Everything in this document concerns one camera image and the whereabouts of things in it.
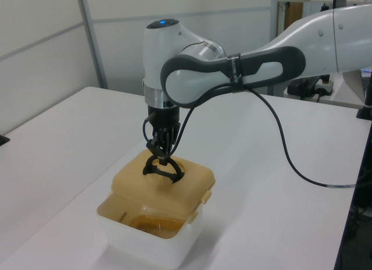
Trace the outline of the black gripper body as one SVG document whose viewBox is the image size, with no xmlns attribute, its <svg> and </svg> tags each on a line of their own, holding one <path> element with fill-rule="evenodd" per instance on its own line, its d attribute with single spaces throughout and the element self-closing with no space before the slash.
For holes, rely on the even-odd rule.
<svg viewBox="0 0 372 270">
<path fill-rule="evenodd" d="M 173 129 L 180 125 L 180 108 L 178 106 L 163 109 L 148 106 L 148 115 L 152 113 L 155 115 L 149 122 L 155 131 Z"/>
</svg>

